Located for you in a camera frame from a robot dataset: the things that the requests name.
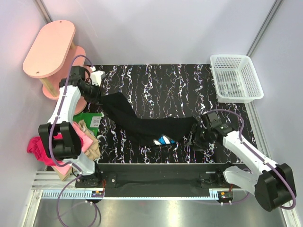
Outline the black t shirt flower print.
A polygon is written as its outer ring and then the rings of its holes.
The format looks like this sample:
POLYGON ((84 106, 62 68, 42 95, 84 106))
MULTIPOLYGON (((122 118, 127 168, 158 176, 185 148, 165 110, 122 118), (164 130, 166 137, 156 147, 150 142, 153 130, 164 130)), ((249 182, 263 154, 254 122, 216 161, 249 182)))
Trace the black t shirt flower print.
POLYGON ((113 120, 126 137, 140 146, 168 145, 180 142, 197 125, 194 117, 142 119, 138 118, 132 106, 122 93, 98 97, 107 117, 113 120))

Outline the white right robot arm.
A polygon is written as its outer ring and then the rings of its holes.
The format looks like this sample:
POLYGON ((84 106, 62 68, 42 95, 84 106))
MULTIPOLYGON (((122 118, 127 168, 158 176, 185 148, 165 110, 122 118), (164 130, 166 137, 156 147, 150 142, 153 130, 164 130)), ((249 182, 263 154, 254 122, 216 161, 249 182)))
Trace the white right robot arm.
POLYGON ((189 127, 187 142, 197 150, 204 149, 210 142, 219 142, 249 169, 245 171, 227 162, 212 177, 219 187, 233 184, 246 190, 266 211, 278 207, 285 210, 295 208, 296 189, 291 167, 266 157, 233 126, 225 123, 206 129, 194 123, 189 127))

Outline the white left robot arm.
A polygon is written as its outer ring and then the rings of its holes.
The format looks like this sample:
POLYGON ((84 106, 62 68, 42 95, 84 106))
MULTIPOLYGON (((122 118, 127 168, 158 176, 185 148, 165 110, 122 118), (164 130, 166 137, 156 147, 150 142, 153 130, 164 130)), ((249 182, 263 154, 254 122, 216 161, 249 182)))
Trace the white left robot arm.
POLYGON ((63 85, 59 88, 59 99, 51 118, 38 128, 46 155, 58 167, 76 168, 80 177, 91 187, 98 187, 102 183, 102 175, 97 164, 82 152, 80 137, 72 123, 80 98, 95 100, 99 92, 99 84, 84 81, 76 85, 63 85))

